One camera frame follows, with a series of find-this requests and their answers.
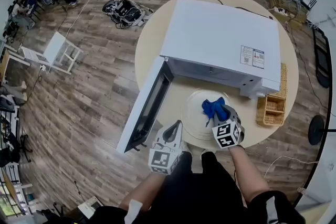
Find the blue cloth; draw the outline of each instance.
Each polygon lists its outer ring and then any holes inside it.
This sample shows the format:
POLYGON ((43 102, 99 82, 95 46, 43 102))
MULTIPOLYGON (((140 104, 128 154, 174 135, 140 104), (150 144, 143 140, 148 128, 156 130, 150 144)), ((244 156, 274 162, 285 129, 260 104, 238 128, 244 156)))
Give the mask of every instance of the blue cloth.
POLYGON ((227 113, 223 110, 222 104, 225 104, 225 100, 223 97, 218 98, 215 102, 210 102, 208 99, 203 101, 202 108, 203 112, 208 116, 209 120, 206 123, 206 127, 208 126, 211 119, 214 118, 215 113, 217 113, 218 119, 220 121, 227 120, 227 113))

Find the round table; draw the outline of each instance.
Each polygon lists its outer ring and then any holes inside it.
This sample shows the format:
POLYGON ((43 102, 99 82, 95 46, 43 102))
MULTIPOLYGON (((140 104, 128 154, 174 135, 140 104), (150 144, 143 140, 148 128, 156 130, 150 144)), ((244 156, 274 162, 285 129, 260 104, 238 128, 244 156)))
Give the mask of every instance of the round table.
MULTIPOLYGON (((217 0, 199 0, 218 3, 217 0)), ((275 17, 264 7, 253 0, 221 0, 224 5, 231 7, 242 7, 251 12, 275 17)), ((170 0, 160 7, 143 28, 135 52, 135 74, 138 86, 141 89, 149 72, 154 59, 160 54, 163 40, 174 11, 176 0, 170 0)), ((299 70, 296 53, 293 44, 284 28, 278 22, 281 62, 287 65, 287 101, 285 118, 288 116, 294 104, 298 83, 299 70)), ((255 145, 266 139, 278 128, 277 126, 263 127, 256 123, 257 99, 249 99, 239 95, 238 88, 232 88, 220 84, 210 83, 189 78, 174 78, 172 85, 166 94, 165 100, 160 108, 157 120, 164 126, 171 125, 176 120, 181 119, 181 107, 183 102, 197 89, 208 89, 225 92, 230 99, 232 106, 238 113, 241 124, 245 128, 245 138, 242 142, 243 147, 255 145)), ((188 133, 183 128, 182 138, 186 142, 207 149, 219 147, 214 139, 200 140, 188 133)))

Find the microwave door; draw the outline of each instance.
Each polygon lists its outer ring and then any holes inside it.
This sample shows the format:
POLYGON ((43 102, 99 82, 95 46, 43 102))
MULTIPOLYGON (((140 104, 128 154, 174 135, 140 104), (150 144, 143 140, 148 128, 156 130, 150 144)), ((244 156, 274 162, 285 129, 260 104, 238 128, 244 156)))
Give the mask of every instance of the microwave door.
POLYGON ((172 82, 173 75, 164 57, 158 56, 135 101, 118 142, 117 151, 125 153, 144 143, 172 82))

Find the wicker basket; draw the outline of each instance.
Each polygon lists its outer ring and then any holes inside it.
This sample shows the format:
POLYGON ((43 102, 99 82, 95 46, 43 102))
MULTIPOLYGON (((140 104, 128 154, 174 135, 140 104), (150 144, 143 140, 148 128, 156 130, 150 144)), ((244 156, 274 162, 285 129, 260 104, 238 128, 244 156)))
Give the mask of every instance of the wicker basket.
POLYGON ((280 91, 258 99, 256 122, 263 126, 283 126, 287 96, 287 67, 281 64, 280 91))

